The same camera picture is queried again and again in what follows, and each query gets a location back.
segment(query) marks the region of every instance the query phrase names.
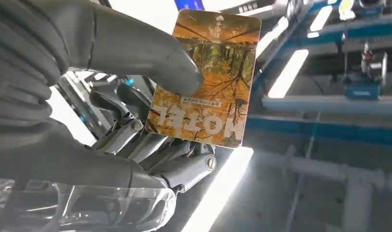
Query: screw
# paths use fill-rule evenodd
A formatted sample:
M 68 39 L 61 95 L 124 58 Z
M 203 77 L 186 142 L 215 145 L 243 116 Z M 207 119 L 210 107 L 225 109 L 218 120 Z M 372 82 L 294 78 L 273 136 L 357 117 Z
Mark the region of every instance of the screw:
M 209 171 L 213 171 L 216 168 L 216 158 L 214 156 L 208 157 L 206 166 Z
M 132 131 L 133 132 L 138 132 L 142 129 L 142 123 L 139 121 L 134 121 L 132 124 Z

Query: transparent plastic cover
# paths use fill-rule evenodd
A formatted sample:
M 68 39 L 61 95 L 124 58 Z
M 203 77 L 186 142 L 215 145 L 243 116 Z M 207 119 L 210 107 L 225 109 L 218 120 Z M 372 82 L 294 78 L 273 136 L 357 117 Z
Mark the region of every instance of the transparent plastic cover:
M 168 188 L 73 186 L 0 178 L 0 231 L 154 231 L 176 207 Z

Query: chinese characters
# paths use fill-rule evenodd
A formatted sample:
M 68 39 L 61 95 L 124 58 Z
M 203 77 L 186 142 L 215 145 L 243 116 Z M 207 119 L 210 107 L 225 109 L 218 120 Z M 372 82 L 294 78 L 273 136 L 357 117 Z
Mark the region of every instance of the chinese characters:
M 220 37 L 220 32 L 222 31 L 222 25 L 223 25 L 221 21 L 223 21 L 224 18 L 223 16 L 219 16 L 216 18 L 216 20 L 217 22 L 216 22 L 216 26 L 214 27 L 213 37 L 218 39 Z
M 189 97 L 182 97 L 182 101 L 190 102 L 190 103 L 196 103 L 196 104 L 201 104 L 201 105 L 210 105 L 210 106 L 215 106 L 215 107 L 220 107 L 222 105 L 218 101 L 209 101 L 209 100 L 203 100 L 203 99 L 197 99 L 197 98 L 189 98 Z

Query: machine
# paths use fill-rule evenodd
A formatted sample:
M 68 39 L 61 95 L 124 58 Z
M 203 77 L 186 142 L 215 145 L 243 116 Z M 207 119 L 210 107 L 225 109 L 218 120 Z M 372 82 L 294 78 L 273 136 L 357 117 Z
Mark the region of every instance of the machine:
M 204 80 L 171 35 L 112 9 L 0 0 L 0 232 L 165 225 L 176 194 L 215 169 L 214 147 L 144 131 L 150 100 L 125 84 L 119 99 L 90 93 L 114 124 L 92 147 L 80 144 L 45 101 L 68 70 L 141 74 L 183 96 Z
M 345 64 L 345 96 L 353 100 L 378 100 L 386 83 L 388 55 L 373 54 L 366 42 L 361 57 L 359 71 L 347 73 Z

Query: autumn tree picture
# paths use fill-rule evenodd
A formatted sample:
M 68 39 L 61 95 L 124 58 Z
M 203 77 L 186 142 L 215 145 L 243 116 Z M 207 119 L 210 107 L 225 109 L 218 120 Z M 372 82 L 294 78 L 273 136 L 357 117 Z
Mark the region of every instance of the autumn tree picture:
M 146 128 L 208 144 L 241 145 L 252 84 L 260 20 L 182 10 L 173 35 L 202 71 L 201 89 L 190 97 L 157 87 Z

